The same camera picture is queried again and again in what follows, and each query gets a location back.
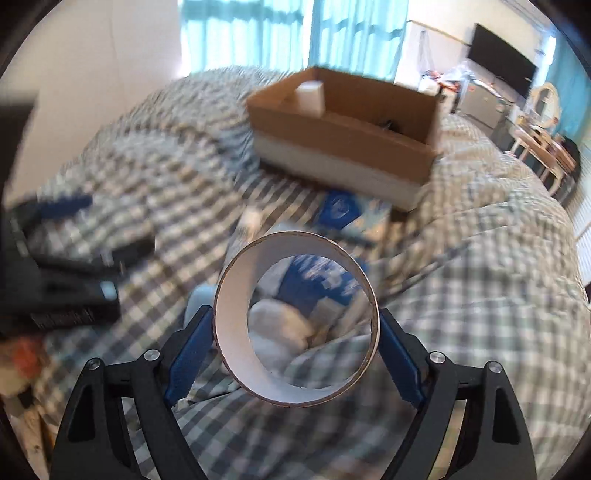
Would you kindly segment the white socks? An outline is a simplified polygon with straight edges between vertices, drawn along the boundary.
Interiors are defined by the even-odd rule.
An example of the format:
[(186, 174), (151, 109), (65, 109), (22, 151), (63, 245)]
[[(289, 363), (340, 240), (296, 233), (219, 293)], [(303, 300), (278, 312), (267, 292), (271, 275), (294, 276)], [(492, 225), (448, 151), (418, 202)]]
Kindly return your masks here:
[(249, 309), (249, 341), (267, 370), (283, 373), (290, 362), (308, 349), (315, 334), (311, 323), (293, 306), (263, 299)]

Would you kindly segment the white cylindrical bottle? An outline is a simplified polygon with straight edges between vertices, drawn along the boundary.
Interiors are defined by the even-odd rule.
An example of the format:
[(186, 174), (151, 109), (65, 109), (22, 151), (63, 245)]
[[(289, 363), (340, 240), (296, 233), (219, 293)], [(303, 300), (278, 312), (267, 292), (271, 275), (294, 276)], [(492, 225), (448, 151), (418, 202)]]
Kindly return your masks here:
[(325, 113), (324, 83), (318, 80), (305, 81), (294, 90), (297, 108), (308, 116), (322, 117)]

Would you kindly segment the blue tissue pack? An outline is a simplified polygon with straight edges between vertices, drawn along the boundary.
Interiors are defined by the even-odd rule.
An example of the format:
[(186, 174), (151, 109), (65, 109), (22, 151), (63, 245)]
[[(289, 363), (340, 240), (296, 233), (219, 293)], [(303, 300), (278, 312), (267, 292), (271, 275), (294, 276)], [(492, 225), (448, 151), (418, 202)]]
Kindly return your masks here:
[(318, 208), (314, 225), (352, 240), (377, 243), (389, 229), (391, 207), (377, 198), (330, 190)]

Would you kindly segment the clear plastic water bottle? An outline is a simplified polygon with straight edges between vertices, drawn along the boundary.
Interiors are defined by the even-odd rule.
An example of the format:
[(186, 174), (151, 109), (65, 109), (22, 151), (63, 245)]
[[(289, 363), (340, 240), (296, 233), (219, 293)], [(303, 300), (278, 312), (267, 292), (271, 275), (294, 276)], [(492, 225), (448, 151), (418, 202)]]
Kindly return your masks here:
[(297, 309), (308, 320), (339, 319), (356, 296), (365, 298), (358, 280), (344, 267), (317, 255), (297, 255), (273, 264), (256, 287), (270, 297)]

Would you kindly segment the checkered bed duvet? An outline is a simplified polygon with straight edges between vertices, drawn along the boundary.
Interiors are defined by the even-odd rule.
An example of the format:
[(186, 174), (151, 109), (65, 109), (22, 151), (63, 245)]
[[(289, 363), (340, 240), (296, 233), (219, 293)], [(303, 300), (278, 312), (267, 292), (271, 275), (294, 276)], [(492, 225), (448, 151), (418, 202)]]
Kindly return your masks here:
[[(279, 78), (232, 67), (177, 80), (103, 127), (40, 190), (93, 197), (35, 232), (41, 252), (88, 258), (147, 233), (157, 240), (121, 285), (116, 323), (45, 337), (33, 397), (49, 427), (88, 359), (135, 359), (180, 326), (193, 288), (221, 275), (245, 208), (259, 208), (265, 228), (311, 225), (322, 192), (260, 169), (252, 152), (246, 98)], [(376, 268), (379, 301), (427, 348), (504, 366), (549, 479), (590, 423), (590, 310), (572, 224), (527, 166), (470, 123), (447, 116), (441, 132), (419, 207), (383, 245), (348, 249)], [(174, 414), (212, 479), (377, 479), (413, 418), (381, 360), (348, 394), (288, 409), (240, 389), (215, 352)]]

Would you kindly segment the left teal curtain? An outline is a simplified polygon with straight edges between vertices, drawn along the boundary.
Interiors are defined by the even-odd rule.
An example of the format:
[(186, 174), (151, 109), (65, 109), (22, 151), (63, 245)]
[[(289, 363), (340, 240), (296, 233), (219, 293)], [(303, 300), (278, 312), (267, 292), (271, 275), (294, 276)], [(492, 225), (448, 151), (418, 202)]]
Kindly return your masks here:
[(230, 66), (298, 71), (308, 64), (311, 1), (180, 1), (179, 74)]

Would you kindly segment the teal curtain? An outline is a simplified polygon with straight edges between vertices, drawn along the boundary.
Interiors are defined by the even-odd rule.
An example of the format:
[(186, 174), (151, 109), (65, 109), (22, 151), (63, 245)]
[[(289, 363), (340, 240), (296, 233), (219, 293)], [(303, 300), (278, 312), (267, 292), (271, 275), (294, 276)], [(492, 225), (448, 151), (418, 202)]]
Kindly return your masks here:
[(408, 12), (407, 0), (315, 1), (308, 65), (393, 81)]
[(547, 80), (559, 95), (558, 132), (580, 145), (590, 118), (590, 78), (563, 35), (557, 37)]
[(298, 71), (308, 64), (311, 1), (180, 1), (179, 74), (230, 66)]

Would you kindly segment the brown cardboard box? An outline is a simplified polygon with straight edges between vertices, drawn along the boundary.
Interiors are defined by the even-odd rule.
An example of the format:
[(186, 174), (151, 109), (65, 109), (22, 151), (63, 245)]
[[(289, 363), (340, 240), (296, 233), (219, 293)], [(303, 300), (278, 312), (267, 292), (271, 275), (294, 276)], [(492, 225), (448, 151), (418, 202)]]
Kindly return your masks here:
[[(297, 108), (294, 90), (324, 83), (325, 113)], [(437, 97), (391, 82), (312, 67), (246, 101), (253, 149), (291, 175), (414, 210), (439, 154)]]

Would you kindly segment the middle teal curtain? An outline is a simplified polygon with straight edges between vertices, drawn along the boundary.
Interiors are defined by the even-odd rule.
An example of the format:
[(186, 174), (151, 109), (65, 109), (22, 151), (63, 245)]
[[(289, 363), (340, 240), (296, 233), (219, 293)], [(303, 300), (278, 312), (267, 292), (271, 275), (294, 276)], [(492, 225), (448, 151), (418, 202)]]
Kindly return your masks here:
[(308, 65), (393, 81), (408, 12), (407, 0), (315, 1)]

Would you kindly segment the oval vanity mirror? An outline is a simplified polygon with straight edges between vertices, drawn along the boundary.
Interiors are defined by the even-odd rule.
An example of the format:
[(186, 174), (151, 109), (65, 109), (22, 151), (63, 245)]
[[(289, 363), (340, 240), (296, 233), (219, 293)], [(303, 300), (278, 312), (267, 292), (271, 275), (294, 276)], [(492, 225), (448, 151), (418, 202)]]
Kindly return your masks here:
[(545, 82), (531, 91), (528, 99), (532, 122), (540, 128), (554, 128), (560, 121), (561, 107), (557, 88)]

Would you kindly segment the silver mini fridge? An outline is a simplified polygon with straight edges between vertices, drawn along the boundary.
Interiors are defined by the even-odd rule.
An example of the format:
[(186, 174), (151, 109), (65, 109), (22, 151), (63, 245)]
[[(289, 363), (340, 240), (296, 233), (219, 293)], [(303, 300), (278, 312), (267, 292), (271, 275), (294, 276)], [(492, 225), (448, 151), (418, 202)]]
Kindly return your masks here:
[(457, 112), (494, 129), (506, 110), (504, 98), (480, 80), (470, 80), (461, 95)]

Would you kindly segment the white suitcase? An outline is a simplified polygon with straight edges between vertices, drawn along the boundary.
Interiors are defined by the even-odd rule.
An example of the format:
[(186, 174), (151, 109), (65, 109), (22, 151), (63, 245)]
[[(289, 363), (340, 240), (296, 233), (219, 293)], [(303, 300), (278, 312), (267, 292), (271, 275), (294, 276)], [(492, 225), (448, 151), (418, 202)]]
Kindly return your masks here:
[(439, 95), (439, 92), (441, 91), (441, 85), (437, 80), (433, 79), (428, 75), (425, 75), (419, 81), (418, 91), (420, 93), (436, 97)]

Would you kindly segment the right teal curtain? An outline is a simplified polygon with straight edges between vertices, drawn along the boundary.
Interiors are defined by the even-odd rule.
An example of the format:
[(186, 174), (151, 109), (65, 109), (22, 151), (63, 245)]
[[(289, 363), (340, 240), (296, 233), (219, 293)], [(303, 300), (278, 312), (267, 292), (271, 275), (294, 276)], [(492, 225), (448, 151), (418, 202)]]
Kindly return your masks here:
[(559, 95), (558, 132), (580, 145), (590, 118), (590, 78), (563, 35), (557, 37), (547, 80)]

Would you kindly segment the black wall television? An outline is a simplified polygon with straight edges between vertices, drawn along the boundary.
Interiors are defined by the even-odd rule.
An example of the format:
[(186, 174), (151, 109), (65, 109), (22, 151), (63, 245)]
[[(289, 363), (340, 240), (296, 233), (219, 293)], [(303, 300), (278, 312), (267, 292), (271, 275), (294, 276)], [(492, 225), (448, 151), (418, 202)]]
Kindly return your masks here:
[(467, 58), (503, 81), (519, 96), (526, 98), (537, 67), (501, 37), (477, 24)]

